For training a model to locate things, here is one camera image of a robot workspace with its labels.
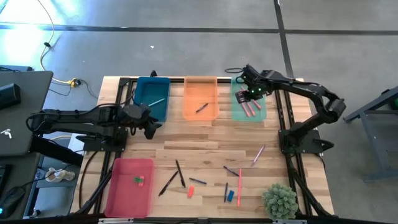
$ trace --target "teal plastic bin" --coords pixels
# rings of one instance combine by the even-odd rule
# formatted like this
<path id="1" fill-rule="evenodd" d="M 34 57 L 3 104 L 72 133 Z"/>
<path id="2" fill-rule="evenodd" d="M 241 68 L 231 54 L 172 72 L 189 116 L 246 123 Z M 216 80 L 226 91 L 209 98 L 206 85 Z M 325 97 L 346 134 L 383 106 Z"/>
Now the teal plastic bin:
<path id="1" fill-rule="evenodd" d="M 160 103 L 150 106 L 150 116 L 164 122 L 167 117 L 169 104 L 170 79 L 162 77 L 139 77 L 137 80 L 134 101 L 150 105 L 164 99 Z"/>
<path id="2" fill-rule="evenodd" d="M 246 90 L 247 86 L 245 84 L 237 83 L 236 77 L 231 78 L 231 102 L 232 102 L 232 120 L 234 121 L 249 121 L 249 122 L 261 122 L 267 118 L 267 108 L 266 108 L 266 96 L 260 100 L 256 100 L 257 104 L 261 107 L 259 109 L 253 101 L 239 104 L 235 93 L 241 91 L 242 87 Z M 244 105 L 250 116 L 247 116 L 242 105 Z"/>

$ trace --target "gray metal stand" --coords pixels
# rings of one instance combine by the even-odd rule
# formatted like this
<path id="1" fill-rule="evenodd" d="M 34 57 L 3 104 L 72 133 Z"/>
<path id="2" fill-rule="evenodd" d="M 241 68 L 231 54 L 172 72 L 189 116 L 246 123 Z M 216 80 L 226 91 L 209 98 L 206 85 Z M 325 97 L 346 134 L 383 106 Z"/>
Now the gray metal stand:
<path id="1" fill-rule="evenodd" d="M 380 167 L 380 171 L 367 175 L 364 178 L 365 182 L 371 182 L 371 181 L 376 181 L 376 180 L 382 180 L 390 177 L 398 177 L 398 170 L 393 169 L 390 165 L 389 158 L 388 158 L 388 152 L 389 151 L 396 151 L 396 149 L 390 149 L 390 148 L 385 148 L 382 147 L 381 141 L 376 135 L 378 134 L 378 131 L 376 131 L 374 128 L 371 127 L 370 125 L 370 119 L 368 115 L 372 116 L 379 116 L 382 114 L 394 114 L 398 115 L 398 111 L 392 111 L 392 110 L 387 110 L 387 111 L 376 111 L 376 109 L 386 105 L 389 100 L 395 98 L 398 96 L 398 86 L 389 90 L 388 92 L 382 94 L 375 100 L 372 100 L 372 102 L 366 104 L 362 108 L 356 110 L 355 112 L 349 114 L 348 116 L 344 117 L 344 121 L 346 123 L 352 122 L 352 120 L 356 118 L 360 118 L 363 124 L 363 127 L 365 129 L 366 135 L 369 139 L 369 142 L 371 143 L 372 149 L 377 156 L 377 161 Z"/>

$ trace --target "concrete floor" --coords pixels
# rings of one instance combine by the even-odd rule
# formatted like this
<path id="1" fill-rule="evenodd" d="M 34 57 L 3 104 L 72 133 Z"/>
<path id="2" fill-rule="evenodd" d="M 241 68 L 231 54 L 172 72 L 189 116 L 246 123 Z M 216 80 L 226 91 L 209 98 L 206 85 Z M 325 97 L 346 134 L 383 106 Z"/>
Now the concrete floor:
<path id="1" fill-rule="evenodd" d="M 116 27 L 278 28 L 273 0 L 42 0 L 54 23 Z M 286 29 L 398 30 L 393 0 L 279 0 Z M 49 20 L 36 1 L 9 0 L 1 22 Z M 40 70 L 42 42 L 50 32 L 23 27 L 0 30 L 0 64 Z M 44 58 L 57 78 L 79 77 L 98 94 L 105 75 L 226 75 L 228 67 L 252 64 L 285 73 L 279 34 L 167 32 L 55 33 Z M 346 99 L 343 116 L 398 84 L 398 35 L 287 35 L 295 77 L 325 85 Z M 52 85 L 66 92 L 67 87 Z M 46 108 L 85 110 L 96 104 L 85 87 L 69 96 L 49 92 Z M 359 121 L 320 126 L 335 143 L 325 153 L 335 213 L 345 218 L 396 223 L 398 179 L 365 184 L 377 171 Z"/>

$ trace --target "black pen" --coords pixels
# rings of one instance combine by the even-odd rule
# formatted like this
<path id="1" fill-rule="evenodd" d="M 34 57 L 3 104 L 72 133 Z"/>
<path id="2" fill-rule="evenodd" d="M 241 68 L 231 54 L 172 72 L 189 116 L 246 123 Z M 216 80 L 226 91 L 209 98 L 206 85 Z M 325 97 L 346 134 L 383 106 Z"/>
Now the black pen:
<path id="1" fill-rule="evenodd" d="M 205 109 L 209 103 L 205 103 L 203 106 L 201 106 L 199 109 L 197 109 L 197 113 L 199 113 L 201 110 Z"/>
<path id="2" fill-rule="evenodd" d="M 193 181 L 196 181 L 196 182 L 198 182 L 198 183 L 201 183 L 201 184 L 207 184 L 206 182 L 204 182 L 204 181 L 201 181 L 201 180 L 198 180 L 198 179 L 194 179 L 194 178 L 189 178 L 190 180 L 193 180 Z"/>
<path id="3" fill-rule="evenodd" d="M 233 172 L 232 170 L 228 169 L 228 167 L 224 166 L 224 168 L 234 174 L 236 177 L 239 177 L 239 174 Z"/>
<path id="4" fill-rule="evenodd" d="M 173 174 L 172 178 L 170 178 L 170 180 L 167 182 L 167 184 L 163 187 L 163 189 L 160 191 L 159 196 L 161 196 L 165 191 L 166 188 L 170 185 L 170 183 L 173 181 L 174 177 L 177 175 L 178 171 L 175 171 L 175 173 Z"/>
<path id="5" fill-rule="evenodd" d="M 184 187 L 186 187 L 186 186 L 185 186 L 184 178 L 182 177 L 182 172 L 181 172 L 180 164 L 178 164 L 178 161 L 177 161 L 177 160 L 175 160 L 175 163 L 177 164 L 177 169 L 178 169 L 178 172 L 180 173 L 181 184 L 182 184 Z"/>
<path id="6" fill-rule="evenodd" d="M 228 182 L 225 184 L 224 203 L 226 201 L 226 192 L 228 191 Z"/>

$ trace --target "blue eraser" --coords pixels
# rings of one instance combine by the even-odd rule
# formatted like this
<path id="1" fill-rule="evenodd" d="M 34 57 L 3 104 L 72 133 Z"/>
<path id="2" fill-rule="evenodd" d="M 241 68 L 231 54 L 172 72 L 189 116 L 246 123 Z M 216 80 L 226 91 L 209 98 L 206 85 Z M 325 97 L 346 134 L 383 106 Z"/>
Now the blue eraser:
<path id="1" fill-rule="evenodd" d="M 233 190 L 230 190 L 230 191 L 229 191 L 227 201 L 232 202 L 232 198 L 234 198 L 234 193 L 235 193 L 235 192 L 234 192 Z"/>

